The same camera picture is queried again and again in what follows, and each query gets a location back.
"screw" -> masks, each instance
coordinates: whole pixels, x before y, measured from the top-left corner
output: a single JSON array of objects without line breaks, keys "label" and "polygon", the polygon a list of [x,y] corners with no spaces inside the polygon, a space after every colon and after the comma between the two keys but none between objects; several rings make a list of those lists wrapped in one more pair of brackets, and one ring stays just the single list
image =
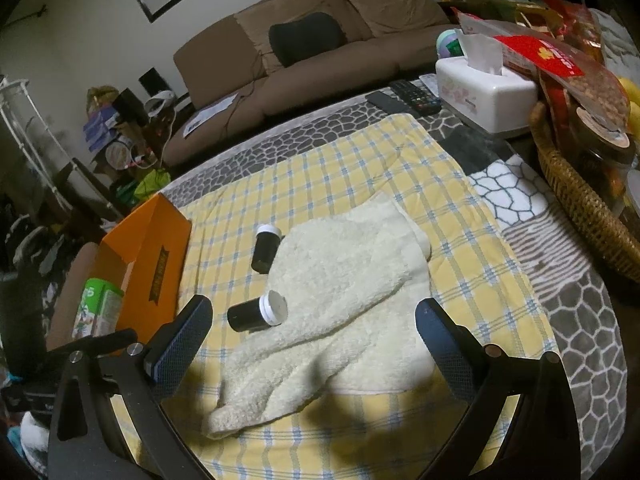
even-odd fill
[{"label": "screw", "polygon": [[144,346],[142,345],[142,343],[132,343],[127,346],[127,354],[133,357],[134,355],[138,355],[140,352],[142,352],[143,348]]},{"label": "screw", "polygon": [[560,362],[560,358],[558,357],[558,354],[556,354],[555,352],[547,352],[545,356],[546,356],[546,360],[549,361],[550,363],[557,365]]},{"label": "screw", "polygon": [[484,353],[489,357],[500,357],[502,349],[498,345],[487,345],[484,347]]},{"label": "screw", "polygon": [[82,359],[83,355],[82,352],[79,350],[76,350],[74,352],[71,352],[71,354],[69,355],[69,360],[72,363],[77,363],[80,359]]}]

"wall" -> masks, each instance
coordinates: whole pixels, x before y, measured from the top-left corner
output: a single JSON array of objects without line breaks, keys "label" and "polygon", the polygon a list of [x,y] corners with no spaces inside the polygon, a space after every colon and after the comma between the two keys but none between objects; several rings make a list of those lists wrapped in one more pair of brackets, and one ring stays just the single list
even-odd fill
[{"label": "wall", "polygon": [[129,87],[144,100],[138,77],[154,66],[178,95],[185,93],[174,52],[211,23],[258,1],[183,0],[149,23],[136,0],[23,0],[13,17],[42,4],[49,12],[0,34],[0,68],[31,80],[55,130],[87,160],[81,125],[88,88]]}]

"white tissue box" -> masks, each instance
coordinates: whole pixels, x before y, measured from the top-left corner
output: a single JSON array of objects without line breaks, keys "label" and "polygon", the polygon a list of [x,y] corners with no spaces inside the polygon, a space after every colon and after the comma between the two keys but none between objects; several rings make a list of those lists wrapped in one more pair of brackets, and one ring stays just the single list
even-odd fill
[{"label": "white tissue box", "polygon": [[503,66],[502,75],[471,68],[466,57],[436,63],[440,98],[490,134],[509,137],[528,128],[538,87]]}]

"checkered cloth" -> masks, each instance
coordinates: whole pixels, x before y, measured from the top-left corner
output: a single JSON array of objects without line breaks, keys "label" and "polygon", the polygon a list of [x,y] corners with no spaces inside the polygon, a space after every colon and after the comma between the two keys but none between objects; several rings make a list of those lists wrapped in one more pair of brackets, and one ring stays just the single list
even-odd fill
[{"label": "checkered cloth", "polygon": [[[413,118],[388,117],[182,209],[193,230],[179,303],[203,294],[211,298],[214,320],[164,408],[217,479],[416,478],[463,415],[466,405],[451,397],[437,372],[403,394],[325,392],[299,413],[224,440],[200,434],[218,402],[225,359],[243,338],[229,328],[226,310],[264,292],[266,276],[250,268],[258,225],[275,224],[286,235],[293,225],[343,213],[379,190],[395,197],[428,234],[433,294],[454,322],[512,356],[558,351],[529,280],[460,167]],[[138,450],[121,401],[114,404],[129,445]],[[480,465],[495,457],[515,405],[510,398]]]}]

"black pillow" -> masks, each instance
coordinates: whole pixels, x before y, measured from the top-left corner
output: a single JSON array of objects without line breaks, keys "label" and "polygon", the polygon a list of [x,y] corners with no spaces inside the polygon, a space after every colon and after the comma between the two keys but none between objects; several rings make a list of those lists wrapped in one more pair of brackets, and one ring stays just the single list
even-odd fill
[{"label": "black pillow", "polygon": [[343,46],[347,38],[333,16],[313,12],[300,20],[271,25],[269,42],[284,67]]}]

